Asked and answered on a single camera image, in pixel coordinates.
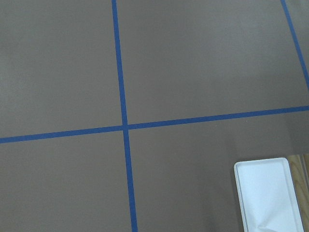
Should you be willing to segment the white towel rack with wooden bars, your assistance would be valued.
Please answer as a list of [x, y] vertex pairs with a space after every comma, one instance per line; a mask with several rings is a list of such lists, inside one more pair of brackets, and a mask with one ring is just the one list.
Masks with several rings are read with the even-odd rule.
[[240, 161], [234, 174], [244, 231], [309, 230], [309, 156]]

